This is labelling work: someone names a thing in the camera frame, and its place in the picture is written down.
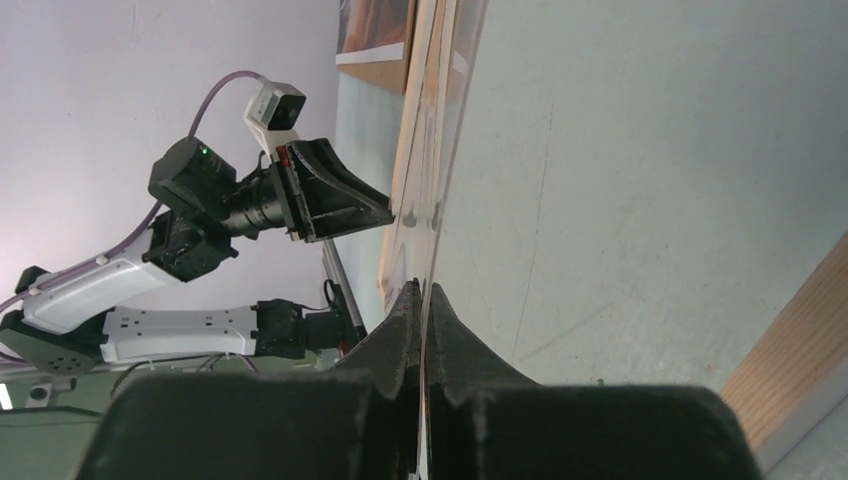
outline wooden block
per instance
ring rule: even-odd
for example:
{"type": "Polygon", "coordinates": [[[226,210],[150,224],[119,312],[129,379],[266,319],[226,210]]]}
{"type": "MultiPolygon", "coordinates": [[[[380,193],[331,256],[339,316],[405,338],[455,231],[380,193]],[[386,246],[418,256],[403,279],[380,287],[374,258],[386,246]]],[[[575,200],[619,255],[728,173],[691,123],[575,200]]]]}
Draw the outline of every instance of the wooden block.
{"type": "MultiPolygon", "coordinates": [[[[775,318],[721,390],[721,397],[736,412],[755,452],[778,440],[788,445],[782,448],[788,451],[827,413],[822,413],[822,409],[833,408],[845,396],[846,356],[848,233],[775,318]],[[843,373],[834,379],[834,372],[843,373]],[[822,395],[828,398],[824,402],[822,395]],[[809,405],[816,405],[819,413],[807,415],[807,423],[811,424],[800,428],[798,416],[793,414],[809,405]],[[781,430],[790,418],[794,418],[796,433],[789,435],[797,437],[794,439],[786,438],[787,430],[781,430]]],[[[763,467],[771,468],[786,451],[777,459],[771,452],[763,467]]]]}

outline white strip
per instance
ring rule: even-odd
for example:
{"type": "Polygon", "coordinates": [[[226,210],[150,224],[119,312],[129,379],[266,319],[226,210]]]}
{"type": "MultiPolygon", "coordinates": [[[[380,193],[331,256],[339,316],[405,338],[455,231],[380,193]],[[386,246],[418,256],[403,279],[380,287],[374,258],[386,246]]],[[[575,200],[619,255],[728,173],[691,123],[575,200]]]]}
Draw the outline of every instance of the white strip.
{"type": "Polygon", "coordinates": [[[400,42],[359,52],[339,53],[336,55],[336,65],[403,60],[403,44],[400,42]]]}
{"type": "Polygon", "coordinates": [[[9,396],[5,383],[0,383],[0,407],[3,407],[3,410],[12,409],[12,397],[9,396]]]}
{"type": "Polygon", "coordinates": [[[468,60],[462,58],[458,52],[453,52],[453,69],[463,77],[468,76],[468,60]]]}

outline white wall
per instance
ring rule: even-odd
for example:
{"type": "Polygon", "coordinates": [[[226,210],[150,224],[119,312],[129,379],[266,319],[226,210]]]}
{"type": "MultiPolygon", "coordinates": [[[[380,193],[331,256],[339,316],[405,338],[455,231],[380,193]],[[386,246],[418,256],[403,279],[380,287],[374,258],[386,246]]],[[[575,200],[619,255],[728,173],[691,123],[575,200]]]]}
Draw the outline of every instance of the white wall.
{"type": "MultiPolygon", "coordinates": [[[[308,100],[302,137],[332,139],[337,2],[0,2],[0,292],[22,269],[58,270],[110,247],[153,204],[150,167],[184,136],[221,76],[253,69],[308,100]]],[[[243,176],[259,147],[241,120],[257,88],[238,80],[198,136],[243,176]]],[[[282,232],[236,240],[214,273],[130,302],[217,308],[285,297],[319,304],[321,250],[282,232]]]]}

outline purple cable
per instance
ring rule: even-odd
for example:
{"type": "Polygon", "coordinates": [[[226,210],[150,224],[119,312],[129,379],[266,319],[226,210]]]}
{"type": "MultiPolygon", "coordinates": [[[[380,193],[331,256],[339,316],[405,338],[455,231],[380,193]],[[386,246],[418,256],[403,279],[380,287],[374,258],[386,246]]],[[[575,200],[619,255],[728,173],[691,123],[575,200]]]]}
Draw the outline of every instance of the purple cable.
{"type": "MultiPolygon", "coordinates": [[[[197,114],[194,116],[194,121],[191,122],[191,128],[188,131],[189,137],[195,136],[195,134],[197,133],[197,128],[200,126],[200,120],[203,118],[203,114],[206,113],[206,109],[209,108],[209,104],[212,103],[212,99],[215,98],[215,95],[224,87],[224,85],[230,83],[231,81],[233,81],[237,78],[245,78],[245,77],[253,78],[254,80],[257,80],[259,83],[263,83],[263,84],[268,81],[268,79],[265,78],[263,75],[260,75],[260,74],[254,72],[254,71],[251,71],[251,70],[238,70],[238,71],[235,71],[233,73],[230,73],[229,75],[224,76],[224,78],[222,78],[221,80],[218,80],[218,83],[216,83],[215,86],[212,87],[212,90],[209,90],[209,93],[206,94],[206,98],[203,99],[203,103],[200,104],[200,108],[197,110],[197,114]]],[[[159,209],[161,209],[161,208],[162,208],[162,202],[156,202],[156,204],[153,205],[153,208],[151,208],[150,211],[147,213],[147,216],[144,217],[144,220],[142,220],[141,223],[139,223],[138,226],[135,227],[135,230],[133,230],[127,236],[127,238],[125,238],[120,243],[118,243],[114,247],[107,250],[103,255],[110,260],[112,258],[115,258],[115,256],[119,255],[122,250],[127,248],[130,244],[132,244],[132,242],[136,241],[136,239],[138,239],[138,237],[140,237],[142,233],[144,233],[144,231],[150,225],[150,222],[153,221],[153,219],[156,217],[156,214],[159,213],[159,209]]],[[[92,257],[92,258],[89,258],[88,260],[86,260],[84,262],[80,262],[80,263],[74,265],[73,267],[62,270],[61,272],[56,274],[56,276],[54,276],[53,278],[51,278],[49,280],[45,280],[44,282],[38,284],[37,287],[38,287],[39,290],[43,291],[43,290],[46,290],[48,288],[55,287],[57,285],[62,285],[62,284],[65,284],[65,283],[67,283],[71,280],[79,278],[82,275],[85,275],[86,273],[94,270],[97,267],[98,267],[97,257],[92,257]]],[[[29,291],[26,290],[26,291],[23,291],[23,292],[15,295],[14,297],[12,297],[8,300],[6,300],[5,302],[0,303],[0,314],[5,312],[12,305],[14,305],[17,302],[20,302],[22,300],[26,300],[30,296],[31,295],[30,295],[29,291]]],[[[242,360],[244,360],[245,364],[247,364],[248,368],[250,368],[253,371],[258,371],[256,369],[256,366],[253,365],[253,362],[251,362],[250,359],[248,359],[247,357],[241,357],[241,358],[242,358],[242,360]]],[[[28,363],[26,360],[24,360],[22,358],[13,357],[13,356],[7,355],[3,352],[0,352],[0,359],[6,360],[7,362],[11,362],[11,363],[17,363],[17,364],[27,364],[28,363]]]]}

